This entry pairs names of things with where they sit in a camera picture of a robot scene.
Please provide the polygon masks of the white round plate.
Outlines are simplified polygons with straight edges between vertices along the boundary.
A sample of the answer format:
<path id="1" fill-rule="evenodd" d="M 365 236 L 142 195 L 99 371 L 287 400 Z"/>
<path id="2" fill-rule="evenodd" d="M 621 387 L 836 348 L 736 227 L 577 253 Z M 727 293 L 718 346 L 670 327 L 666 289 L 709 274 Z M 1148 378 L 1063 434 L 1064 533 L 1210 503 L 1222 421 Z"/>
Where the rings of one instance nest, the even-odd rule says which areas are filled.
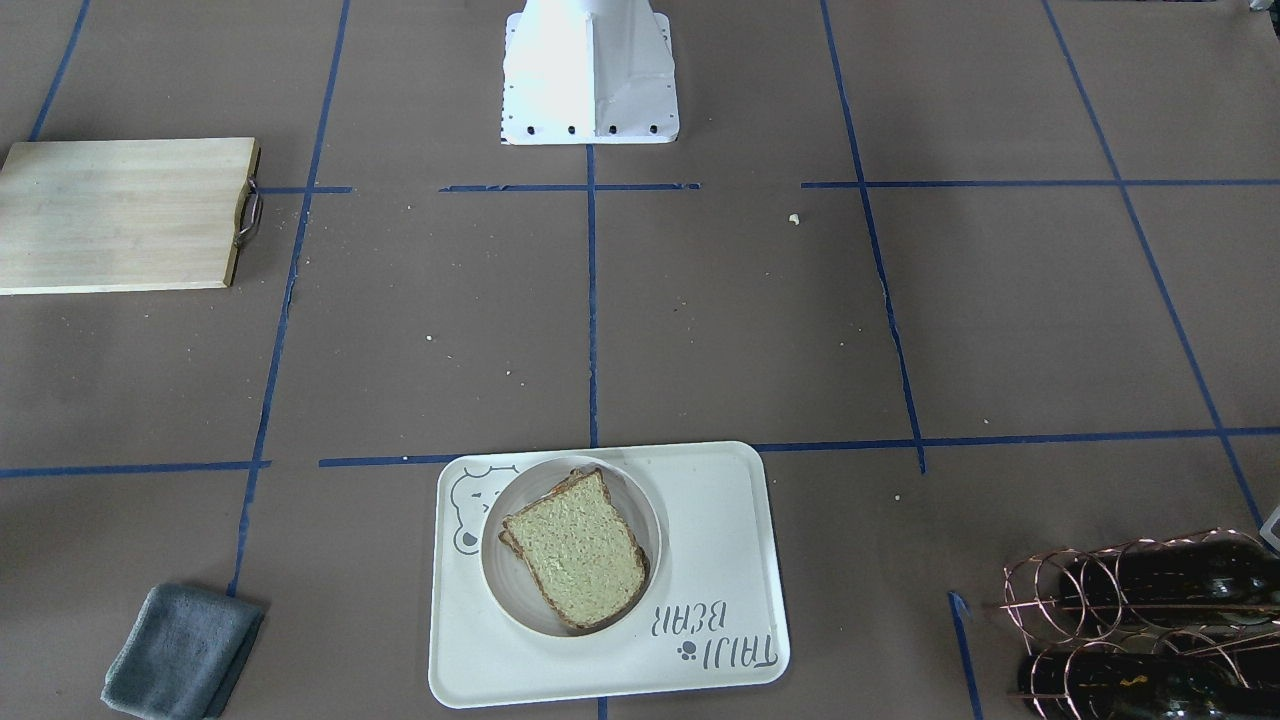
<path id="1" fill-rule="evenodd" d="M 480 560 L 488 589 L 502 611 L 521 626 L 541 635 L 568 638 L 603 632 L 632 612 L 643 598 L 621 619 L 598 632 L 575 632 L 557 619 L 539 594 L 529 570 L 499 542 L 502 518 L 541 497 L 575 468 L 600 468 L 605 473 L 613 505 L 635 530 L 650 561 L 650 580 L 643 597 L 650 589 L 662 561 L 663 529 L 657 493 L 639 477 L 607 460 L 580 455 L 544 459 L 518 470 L 492 505 L 480 536 Z"/>

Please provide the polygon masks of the cream bear tray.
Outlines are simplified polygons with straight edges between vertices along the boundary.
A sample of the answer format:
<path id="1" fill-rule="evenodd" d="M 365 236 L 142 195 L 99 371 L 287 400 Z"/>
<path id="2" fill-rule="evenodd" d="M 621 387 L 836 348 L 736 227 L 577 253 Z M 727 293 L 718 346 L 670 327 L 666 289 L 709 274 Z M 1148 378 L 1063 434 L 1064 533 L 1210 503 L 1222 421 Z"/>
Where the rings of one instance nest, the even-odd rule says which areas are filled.
<path id="1" fill-rule="evenodd" d="M 662 561 L 639 606 L 603 632 L 549 637 L 502 611 L 480 560 L 492 505 L 518 470 L 580 455 L 655 491 Z M 452 708 L 756 685 L 790 637 L 765 470 L 736 441 L 460 456 L 438 482 L 428 684 Z"/>

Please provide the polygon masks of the wooden cutting board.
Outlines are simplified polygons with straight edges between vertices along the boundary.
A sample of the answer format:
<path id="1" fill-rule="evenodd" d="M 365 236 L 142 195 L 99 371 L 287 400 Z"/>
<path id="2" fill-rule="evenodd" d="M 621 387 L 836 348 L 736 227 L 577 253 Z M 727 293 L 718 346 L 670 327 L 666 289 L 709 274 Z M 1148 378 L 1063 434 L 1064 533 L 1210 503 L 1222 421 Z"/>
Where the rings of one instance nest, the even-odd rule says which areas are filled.
<path id="1" fill-rule="evenodd" d="M 216 290 L 261 218 L 252 137 L 12 145 L 1 292 Z"/>

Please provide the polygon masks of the grey folded cloth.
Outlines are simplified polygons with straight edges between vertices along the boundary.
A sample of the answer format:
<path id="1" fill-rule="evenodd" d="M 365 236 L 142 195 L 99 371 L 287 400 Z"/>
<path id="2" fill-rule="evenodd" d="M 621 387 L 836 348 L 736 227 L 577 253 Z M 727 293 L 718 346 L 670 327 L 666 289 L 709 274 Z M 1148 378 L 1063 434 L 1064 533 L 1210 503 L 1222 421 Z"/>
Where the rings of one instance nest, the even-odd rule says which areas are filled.
<path id="1" fill-rule="evenodd" d="M 141 719 L 219 719 L 264 619 L 262 607 L 221 593 L 155 585 L 106 671 L 100 698 Z"/>

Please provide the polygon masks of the middle dark wine bottle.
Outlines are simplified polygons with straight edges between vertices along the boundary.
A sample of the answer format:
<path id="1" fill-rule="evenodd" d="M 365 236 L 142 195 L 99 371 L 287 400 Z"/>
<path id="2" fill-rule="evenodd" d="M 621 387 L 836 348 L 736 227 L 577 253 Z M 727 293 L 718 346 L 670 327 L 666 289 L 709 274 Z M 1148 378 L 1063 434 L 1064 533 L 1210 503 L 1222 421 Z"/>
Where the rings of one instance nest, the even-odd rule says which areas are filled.
<path id="1" fill-rule="evenodd" d="M 1253 626 L 1277 620 L 1277 556 L 1233 537 L 1078 561 L 1059 579 L 1059 607 L 1102 626 Z"/>

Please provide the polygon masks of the front green wine bottle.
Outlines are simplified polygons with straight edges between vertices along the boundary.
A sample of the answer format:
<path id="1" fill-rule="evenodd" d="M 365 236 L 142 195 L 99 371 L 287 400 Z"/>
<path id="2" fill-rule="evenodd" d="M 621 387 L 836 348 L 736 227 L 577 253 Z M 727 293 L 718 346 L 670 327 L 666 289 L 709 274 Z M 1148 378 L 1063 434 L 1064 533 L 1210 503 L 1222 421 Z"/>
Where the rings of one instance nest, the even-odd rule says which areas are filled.
<path id="1" fill-rule="evenodd" d="M 1276 689 L 1178 655 L 1044 651 L 1023 660 L 1018 697 L 1046 719 L 1277 719 Z"/>

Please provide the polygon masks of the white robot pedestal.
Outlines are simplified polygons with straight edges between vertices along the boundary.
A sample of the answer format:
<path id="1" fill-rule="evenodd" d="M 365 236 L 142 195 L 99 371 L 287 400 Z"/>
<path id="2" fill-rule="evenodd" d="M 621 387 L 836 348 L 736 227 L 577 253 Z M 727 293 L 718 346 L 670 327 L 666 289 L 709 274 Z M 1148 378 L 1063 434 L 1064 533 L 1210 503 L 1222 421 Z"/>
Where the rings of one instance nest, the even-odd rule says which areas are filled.
<path id="1" fill-rule="evenodd" d="M 669 18 L 649 1 L 527 1 L 507 17 L 502 143 L 672 143 L 680 131 Z"/>

